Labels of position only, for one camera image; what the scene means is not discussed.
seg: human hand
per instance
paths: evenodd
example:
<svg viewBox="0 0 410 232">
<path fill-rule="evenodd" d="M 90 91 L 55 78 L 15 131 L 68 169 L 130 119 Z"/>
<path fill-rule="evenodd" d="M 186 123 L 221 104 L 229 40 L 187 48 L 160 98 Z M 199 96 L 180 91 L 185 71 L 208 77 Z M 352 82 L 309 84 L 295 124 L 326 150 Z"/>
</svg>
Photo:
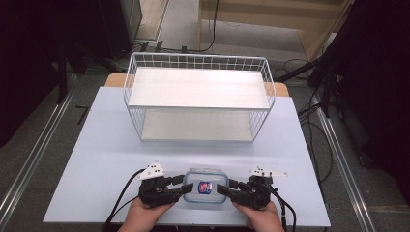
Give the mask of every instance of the human hand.
<svg viewBox="0 0 410 232">
<path fill-rule="evenodd" d="M 232 202 L 232 205 L 248 217 L 248 227 L 256 232 L 283 232 L 277 207 L 270 201 L 265 208 L 254 210 L 253 208 Z"/>
<path fill-rule="evenodd" d="M 150 208 L 142 203 L 139 197 L 130 205 L 127 218 L 119 232 L 149 232 L 161 215 L 169 210 L 175 203 Z"/>
</svg>

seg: sticker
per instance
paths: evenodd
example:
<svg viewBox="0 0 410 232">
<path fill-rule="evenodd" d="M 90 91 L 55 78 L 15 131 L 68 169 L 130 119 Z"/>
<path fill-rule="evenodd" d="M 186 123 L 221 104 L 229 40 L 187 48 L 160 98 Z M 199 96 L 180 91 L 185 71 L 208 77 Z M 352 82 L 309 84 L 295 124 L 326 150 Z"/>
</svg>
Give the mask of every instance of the sticker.
<svg viewBox="0 0 410 232">
<path fill-rule="evenodd" d="M 199 182 L 198 192 L 199 194 L 211 194 L 212 182 Z"/>
</svg>

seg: wire basket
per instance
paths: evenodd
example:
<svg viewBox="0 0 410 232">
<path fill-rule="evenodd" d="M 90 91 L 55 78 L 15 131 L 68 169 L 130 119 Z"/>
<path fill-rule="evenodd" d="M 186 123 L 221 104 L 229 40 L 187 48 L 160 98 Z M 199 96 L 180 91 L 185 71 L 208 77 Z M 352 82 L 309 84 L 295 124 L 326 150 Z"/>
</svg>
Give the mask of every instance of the wire basket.
<svg viewBox="0 0 410 232">
<path fill-rule="evenodd" d="M 249 79 L 252 84 L 241 82 Z M 144 86 L 151 86 L 151 89 L 147 90 Z M 190 86 L 190 89 L 186 90 L 184 86 Z M 262 97 L 259 98 L 259 102 L 265 106 L 243 105 L 243 102 L 248 102 L 248 99 L 244 98 L 253 98 L 253 95 L 248 97 L 246 94 L 253 93 L 256 89 L 259 92 L 254 95 Z M 217 95 L 226 94 L 227 100 L 223 101 L 222 97 L 220 101 L 209 101 L 202 105 L 207 99 L 215 98 L 207 96 L 208 92 L 214 93 L 213 91 Z M 251 142 L 258 135 L 271 111 L 275 95 L 275 85 L 268 61 L 261 57 L 134 53 L 124 85 L 125 104 L 136 132 L 143 141 Z M 140 99 L 150 103 L 134 104 L 134 101 Z"/>
</svg>

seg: clear plastic container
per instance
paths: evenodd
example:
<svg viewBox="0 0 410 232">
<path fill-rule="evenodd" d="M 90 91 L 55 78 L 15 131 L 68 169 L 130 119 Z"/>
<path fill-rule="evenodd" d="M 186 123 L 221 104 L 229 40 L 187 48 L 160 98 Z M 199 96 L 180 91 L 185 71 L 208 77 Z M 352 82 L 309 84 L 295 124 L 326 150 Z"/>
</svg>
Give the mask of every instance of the clear plastic container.
<svg viewBox="0 0 410 232">
<path fill-rule="evenodd" d="M 190 183 L 193 183 L 192 192 L 184 194 L 187 202 L 221 204 L 226 200 L 226 196 L 217 193 L 217 184 L 228 185 L 228 177 L 220 169 L 191 168 L 184 185 Z"/>
</svg>

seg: white table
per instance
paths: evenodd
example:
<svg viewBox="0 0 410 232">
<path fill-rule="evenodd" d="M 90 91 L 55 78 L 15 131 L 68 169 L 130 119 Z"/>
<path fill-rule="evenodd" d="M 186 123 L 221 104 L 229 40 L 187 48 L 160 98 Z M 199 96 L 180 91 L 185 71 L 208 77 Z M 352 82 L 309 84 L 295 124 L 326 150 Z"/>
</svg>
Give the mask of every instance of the white table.
<svg viewBox="0 0 410 232">
<path fill-rule="evenodd" d="M 274 188 L 296 211 L 297 224 L 330 225 L 291 98 L 277 97 L 253 143 L 140 142 L 122 89 L 112 87 L 102 87 L 97 94 L 44 222 L 105 222 L 129 177 L 156 160 L 166 177 L 185 174 L 191 167 L 221 169 L 230 179 L 242 182 L 257 165 L 287 172 L 288 177 L 274 179 Z M 139 185 L 132 182 L 122 203 L 138 194 Z M 124 221 L 127 209 L 113 221 Z M 292 223 L 289 210 L 286 217 Z M 210 226 L 246 223 L 229 199 L 220 205 L 194 205 L 183 197 L 158 221 Z"/>
</svg>

